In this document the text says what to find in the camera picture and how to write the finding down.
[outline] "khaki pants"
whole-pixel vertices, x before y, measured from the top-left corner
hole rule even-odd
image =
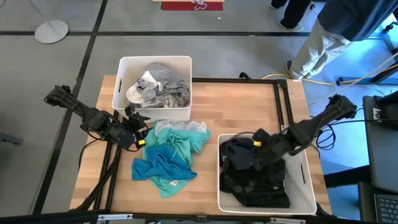
[[[342,35],[332,34],[315,21],[308,39],[305,41],[290,68],[294,78],[311,78],[320,73],[323,67],[339,57],[352,42]]]

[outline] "white storage bin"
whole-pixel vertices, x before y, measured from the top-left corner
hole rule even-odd
[[[218,136],[218,145],[229,140],[235,134]],[[313,193],[310,169],[305,151],[296,156],[286,154],[286,172],[284,187],[290,200],[290,208],[256,208],[245,207],[235,199],[233,194],[220,191],[220,160],[217,159],[217,199],[218,207],[223,212],[250,213],[258,215],[312,215],[317,211],[315,195]]]
[[[144,74],[150,63],[160,62],[177,72],[190,89],[190,103],[184,108],[136,108],[136,112],[151,118],[147,122],[160,119],[188,121],[192,105],[192,59],[189,56],[143,56],[123,57],[119,62],[118,75],[113,93],[112,107],[126,117],[124,109],[129,105],[127,90]]]

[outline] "sneaker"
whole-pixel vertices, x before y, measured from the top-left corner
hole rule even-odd
[[[279,23],[279,25],[281,26],[281,28],[290,30],[290,31],[292,31],[292,32],[300,32],[300,31],[304,30],[304,27],[299,26],[299,25],[297,25],[297,26],[294,27],[294,28],[287,28],[287,27],[284,27],[281,23]]]
[[[269,3],[269,7],[270,7],[271,9],[277,9],[277,8],[275,8],[274,6],[272,6],[272,2]]]
[[[288,60],[287,62],[286,62],[286,70],[287,70],[287,72],[289,73],[289,75],[292,77],[292,78],[294,78],[293,77],[293,75],[292,75],[292,73],[290,72],[290,68],[292,67],[292,61],[291,60]]]

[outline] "keyboard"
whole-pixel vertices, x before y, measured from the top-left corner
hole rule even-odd
[[[398,195],[374,194],[378,223],[398,224]]]

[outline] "concrete floor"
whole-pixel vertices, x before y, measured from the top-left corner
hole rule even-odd
[[[48,19],[61,19],[72,31],[92,31],[101,0],[34,0]],[[286,32],[278,26],[283,9],[274,11],[269,1],[249,5],[229,0],[223,12],[165,12],[149,0],[109,0],[100,31],[254,31]],[[301,21],[310,32],[316,16],[308,11]],[[35,30],[43,21],[27,1],[8,1],[0,9],[0,31]],[[0,144],[0,216],[30,213],[37,189],[53,149],[64,110],[51,108],[43,97],[54,85],[74,85],[89,36],[68,36],[59,43],[42,45],[33,36],[0,35],[0,130],[24,139],[22,146]],[[119,59],[135,55],[189,55],[195,77],[237,77],[247,72],[253,78],[285,73],[285,62],[294,58],[305,37],[233,36],[98,36],[81,86],[79,100],[94,106],[103,75],[116,74]],[[381,39],[353,44],[340,58],[314,77],[335,82],[338,77],[361,77],[391,55]],[[396,86],[383,86],[389,93]],[[341,87],[304,83],[307,101],[313,102]],[[364,95],[378,95],[366,86],[354,86],[341,94],[358,106]],[[310,107],[321,112],[327,101]],[[363,118],[359,113],[357,119]],[[78,156],[86,143],[80,119],[73,116],[43,212],[69,208],[77,176]],[[336,146],[321,151],[325,173],[368,164],[364,124],[335,128]],[[344,205],[345,194],[329,190],[333,213],[358,219],[354,203]]]

